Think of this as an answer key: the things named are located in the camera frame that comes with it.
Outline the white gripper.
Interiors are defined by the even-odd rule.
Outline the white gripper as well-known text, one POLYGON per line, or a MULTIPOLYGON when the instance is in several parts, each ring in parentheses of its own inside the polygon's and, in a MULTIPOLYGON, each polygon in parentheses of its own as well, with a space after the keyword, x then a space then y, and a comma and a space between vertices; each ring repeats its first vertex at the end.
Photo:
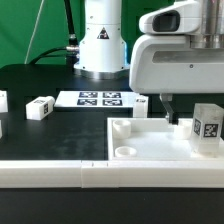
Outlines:
POLYGON ((224 93, 224 50, 191 49, 187 36, 142 35, 132 51, 129 86, 161 94, 166 120, 177 125, 172 94, 224 93))

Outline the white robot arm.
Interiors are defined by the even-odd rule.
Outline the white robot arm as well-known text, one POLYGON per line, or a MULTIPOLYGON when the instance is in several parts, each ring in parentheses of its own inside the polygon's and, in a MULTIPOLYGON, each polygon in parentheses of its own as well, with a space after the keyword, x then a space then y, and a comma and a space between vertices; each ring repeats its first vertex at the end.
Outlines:
POLYGON ((224 93, 224 0, 179 0, 143 15, 130 62, 121 0, 85 0, 85 8, 78 74, 112 79, 128 70, 130 88, 160 95, 169 119, 174 94, 224 93))

